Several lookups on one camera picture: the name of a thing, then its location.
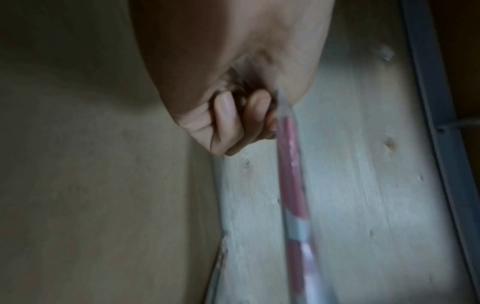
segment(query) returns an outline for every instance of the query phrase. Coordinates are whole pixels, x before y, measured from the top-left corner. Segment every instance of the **bare skin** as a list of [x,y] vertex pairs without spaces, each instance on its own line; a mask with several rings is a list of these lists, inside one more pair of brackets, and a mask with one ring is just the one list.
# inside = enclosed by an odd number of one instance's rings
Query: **bare skin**
[[334,0],[131,0],[140,52],[173,120],[214,155],[276,135],[272,93],[310,88]]

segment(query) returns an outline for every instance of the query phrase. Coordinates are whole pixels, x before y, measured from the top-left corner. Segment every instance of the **gray metal frame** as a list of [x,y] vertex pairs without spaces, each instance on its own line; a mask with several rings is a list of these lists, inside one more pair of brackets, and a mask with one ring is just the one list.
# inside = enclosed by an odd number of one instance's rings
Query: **gray metal frame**
[[428,1],[400,3],[439,171],[479,298],[480,198],[459,130],[464,125],[456,119]]

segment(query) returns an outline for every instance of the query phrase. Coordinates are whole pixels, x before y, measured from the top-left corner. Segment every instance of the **finger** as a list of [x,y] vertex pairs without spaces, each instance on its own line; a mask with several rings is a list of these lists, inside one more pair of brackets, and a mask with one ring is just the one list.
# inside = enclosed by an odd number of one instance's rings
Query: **finger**
[[265,117],[265,125],[256,140],[270,139],[277,133],[277,110],[273,109]]
[[257,90],[250,95],[242,113],[245,133],[243,138],[227,151],[227,155],[238,153],[238,151],[252,143],[258,137],[264,127],[265,116],[269,110],[271,101],[272,98],[266,90]]
[[210,151],[220,156],[244,136],[244,129],[231,92],[223,92],[215,97],[213,113],[216,130],[211,139]]

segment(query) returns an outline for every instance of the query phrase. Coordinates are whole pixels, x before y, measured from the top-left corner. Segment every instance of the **hand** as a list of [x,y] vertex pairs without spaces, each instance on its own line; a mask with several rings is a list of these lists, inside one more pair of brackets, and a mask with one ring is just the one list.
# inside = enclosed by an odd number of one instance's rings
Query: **hand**
[[215,155],[275,138],[274,93],[310,88],[334,0],[130,0],[145,65],[173,120]]

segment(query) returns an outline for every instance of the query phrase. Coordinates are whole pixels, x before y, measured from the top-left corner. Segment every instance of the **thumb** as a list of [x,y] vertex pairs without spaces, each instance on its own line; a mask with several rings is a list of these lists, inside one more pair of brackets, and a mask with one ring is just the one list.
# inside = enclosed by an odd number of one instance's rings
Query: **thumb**
[[216,128],[211,139],[210,151],[223,155],[244,136],[244,128],[231,92],[218,94],[213,100]]

